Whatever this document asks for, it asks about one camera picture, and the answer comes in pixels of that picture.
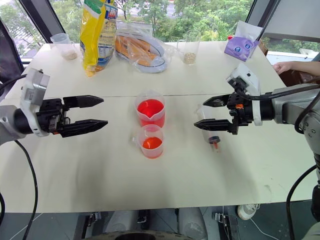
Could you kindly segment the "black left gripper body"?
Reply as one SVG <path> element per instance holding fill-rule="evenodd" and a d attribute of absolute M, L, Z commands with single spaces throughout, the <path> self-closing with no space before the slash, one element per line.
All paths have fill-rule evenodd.
<path fill-rule="evenodd" d="M 66 114 L 68 110 L 60 98 L 44 100 L 36 113 L 41 130 L 54 135 L 59 134 L 65 125 L 70 124 L 71 120 Z"/>

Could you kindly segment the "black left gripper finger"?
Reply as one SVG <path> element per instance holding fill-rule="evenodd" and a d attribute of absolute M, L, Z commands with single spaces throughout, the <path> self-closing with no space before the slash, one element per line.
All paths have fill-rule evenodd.
<path fill-rule="evenodd" d="M 79 120 L 74 123 L 65 124 L 59 130 L 59 134 L 63 138 L 84 135 L 98 131 L 108 124 L 107 120 L 86 119 Z"/>
<path fill-rule="evenodd" d="M 70 108 L 89 108 L 103 102 L 103 98 L 93 95 L 69 96 L 63 98 L 63 109 L 69 110 Z"/>

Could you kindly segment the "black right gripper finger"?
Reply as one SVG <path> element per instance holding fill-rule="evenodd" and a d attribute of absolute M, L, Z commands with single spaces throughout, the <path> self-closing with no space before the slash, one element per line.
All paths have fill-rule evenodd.
<path fill-rule="evenodd" d="M 202 105 L 208 107 L 224 107 L 227 105 L 230 94 L 224 94 L 219 96 L 213 96 L 206 100 Z"/>
<path fill-rule="evenodd" d="M 198 122 L 195 122 L 193 125 L 201 130 L 218 132 L 228 131 L 230 122 L 227 119 L 216 120 L 215 118 L 210 118 L 199 120 Z"/>

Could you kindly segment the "person's bare hand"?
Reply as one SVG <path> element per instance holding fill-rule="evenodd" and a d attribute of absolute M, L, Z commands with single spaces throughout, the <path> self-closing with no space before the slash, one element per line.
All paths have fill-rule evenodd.
<path fill-rule="evenodd" d="M 278 75 L 280 75 L 286 71 L 292 70 L 293 62 L 292 61 L 277 62 L 272 67 L 275 70 L 275 72 Z"/>

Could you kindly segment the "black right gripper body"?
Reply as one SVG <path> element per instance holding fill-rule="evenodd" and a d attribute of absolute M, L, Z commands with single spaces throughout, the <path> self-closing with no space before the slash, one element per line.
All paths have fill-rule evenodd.
<path fill-rule="evenodd" d="M 227 108 L 232 116 L 232 122 L 229 124 L 228 132 L 233 135 L 238 134 L 239 127 L 248 126 L 253 122 L 252 101 L 242 98 L 237 93 L 232 93 L 228 97 Z"/>

